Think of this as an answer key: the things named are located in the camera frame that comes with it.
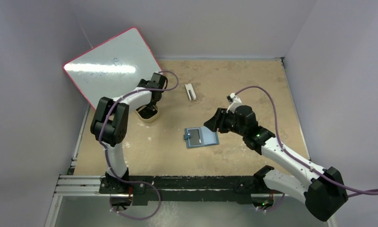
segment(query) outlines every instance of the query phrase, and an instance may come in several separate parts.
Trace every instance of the table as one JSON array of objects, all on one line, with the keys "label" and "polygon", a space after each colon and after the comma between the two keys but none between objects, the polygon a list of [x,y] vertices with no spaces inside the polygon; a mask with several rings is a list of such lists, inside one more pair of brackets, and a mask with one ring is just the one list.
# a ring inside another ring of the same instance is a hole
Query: table
[{"label": "table", "polygon": [[[162,69],[174,71],[179,86],[164,92],[157,103],[160,117],[144,123],[132,113],[123,141],[130,175],[253,175],[264,165],[288,173],[273,161],[249,150],[242,137],[234,133],[218,134],[217,146],[187,149],[185,128],[200,127],[218,107],[226,108],[226,96],[249,85],[265,88],[273,97],[283,142],[309,158],[292,96],[282,67],[276,61],[159,61]],[[169,86],[175,82],[171,75]],[[197,95],[189,101],[184,84],[191,83]],[[268,97],[258,89],[240,95],[242,102],[256,113],[260,125],[274,132],[274,115]],[[77,157],[74,175],[103,175],[107,165],[102,147],[90,133],[94,109],[91,109]]]}]

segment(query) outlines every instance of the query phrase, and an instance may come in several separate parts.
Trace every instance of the whiteboard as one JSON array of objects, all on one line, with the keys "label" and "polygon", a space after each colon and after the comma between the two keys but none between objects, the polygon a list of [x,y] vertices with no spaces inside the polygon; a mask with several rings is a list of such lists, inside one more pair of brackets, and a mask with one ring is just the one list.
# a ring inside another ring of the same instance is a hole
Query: whiteboard
[{"label": "whiteboard", "polygon": [[131,28],[66,63],[64,70],[96,108],[100,98],[121,96],[161,69],[139,31]]}]

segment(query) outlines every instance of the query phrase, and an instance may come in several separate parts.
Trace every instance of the wooden tabletop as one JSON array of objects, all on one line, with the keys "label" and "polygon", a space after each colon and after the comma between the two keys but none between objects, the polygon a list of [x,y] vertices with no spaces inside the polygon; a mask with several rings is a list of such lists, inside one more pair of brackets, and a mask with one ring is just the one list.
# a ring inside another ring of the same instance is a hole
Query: wooden tabletop
[{"label": "wooden tabletop", "polygon": [[[283,142],[308,158],[292,97],[280,61],[160,61],[164,70],[174,71],[179,86],[164,92],[157,103],[160,116],[144,123],[129,116],[123,148],[130,175],[253,175],[264,165],[287,173],[273,161],[249,150],[242,137],[218,134],[219,145],[186,148],[185,128],[201,127],[218,107],[228,107],[226,96],[249,85],[265,88],[273,97],[279,133]],[[175,82],[171,75],[169,87]],[[184,84],[191,83],[197,100],[189,101]],[[260,125],[274,130],[274,114],[268,97],[258,89],[239,97],[256,113]],[[82,135],[74,175],[103,175],[107,166],[102,147],[90,133],[91,109]]]}]

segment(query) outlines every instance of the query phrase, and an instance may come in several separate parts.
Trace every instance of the gray floor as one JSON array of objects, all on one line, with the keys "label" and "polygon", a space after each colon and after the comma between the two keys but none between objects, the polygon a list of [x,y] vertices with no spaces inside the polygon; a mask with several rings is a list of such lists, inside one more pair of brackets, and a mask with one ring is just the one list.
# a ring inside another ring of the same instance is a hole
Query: gray floor
[{"label": "gray floor", "polygon": [[[149,220],[134,221],[109,212],[107,197],[64,197],[56,222],[57,227],[326,227],[306,207],[293,198],[285,198],[279,209],[255,212],[252,206],[234,202],[163,202],[159,212]],[[143,217],[156,208],[131,207],[127,214]]]}]

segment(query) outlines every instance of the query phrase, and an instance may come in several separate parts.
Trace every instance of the red edge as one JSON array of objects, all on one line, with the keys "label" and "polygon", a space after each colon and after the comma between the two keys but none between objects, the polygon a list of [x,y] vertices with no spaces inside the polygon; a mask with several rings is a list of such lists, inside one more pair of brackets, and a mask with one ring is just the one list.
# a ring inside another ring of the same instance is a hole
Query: red edge
[{"label": "red edge", "polygon": [[79,89],[79,91],[80,91],[80,93],[83,95],[83,97],[85,97],[85,99],[87,100],[87,102],[92,106],[92,108],[93,109],[96,109],[94,106],[93,106],[93,104],[92,103],[90,103],[89,102],[89,100],[87,99],[87,97],[85,96],[85,94],[83,94],[83,92],[82,92],[82,90],[77,86],[77,84],[75,83],[75,81],[72,79],[72,77],[69,75],[69,73],[65,70],[65,65],[66,64],[68,64],[68,63],[70,63],[71,61],[73,61],[73,60],[75,60],[75,59],[77,59],[78,57],[80,57],[80,56],[82,56],[82,55],[84,55],[84,54],[86,54],[86,53],[88,53],[88,52],[90,52],[91,50],[93,50],[93,49],[95,49],[95,48],[97,48],[97,47],[99,47],[99,46],[101,46],[101,45],[103,45],[104,43],[106,43],[106,42],[108,42],[108,41],[110,41],[110,40],[112,40],[112,39],[114,39],[114,38],[116,38],[116,37],[118,37],[118,36],[120,36],[120,35],[122,35],[122,34],[124,34],[125,32],[127,32],[127,31],[129,31],[129,30],[131,30],[131,29],[136,29],[137,30],[137,32],[139,33],[139,35],[140,35],[140,37],[142,37],[142,39],[143,39],[143,41],[145,42],[145,44],[146,44],[146,46],[147,46],[147,48],[149,49],[149,51],[150,51],[150,53],[151,53],[151,55],[153,56],[153,58],[154,58],[154,60],[155,60],[155,62],[157,62],[157,64],[158,64],[158,67],[160,67],[160,69],[161,69],[161,65],[160,65],[160,63],[157,61],[157,59],[154,57],[154,54],[153,54],[153,52],[151,51],[151,49],[149,48],[149,45],[147,44],[147,42],[146,42],[146,40],[143,38],[143,35],[140,33],[140,31],[139,31],[139,29],[137,28],[137,27],[131,27],[131,28],[128,28],[127,30],[125,30],[125,31],[123,31],[123,32],[121,32],[121,33],[119,33],[118,35],[116,35],[116,36],[114,36],[113,38],[111,38],[111,39],[108,39],[108,40],[106,40],[106,41],[104,41],[104,42],[102,42],[101,44],[99,44],[99,45],[97,45],[97,46],[95,46],[95,47],[93,47],[92,49],[90,49],[90,50],[88,50],[88,51],[85,51],[85,52],[83,52],[82,54],[80,54],[79,56],[77,56],[76,58],[74,58],[74,59],[72,59],[72,60],[70,60],[70,61],[68,61],[67,63],[65,63],[64,64],[64,66],[62,67],[63,69],[64,69],[64,71],[65,71],[65,73],[69,76],[69,78],[71,79],[71,81],[72,81],[72,83],[74,83],[75,84],[75,86]]}]

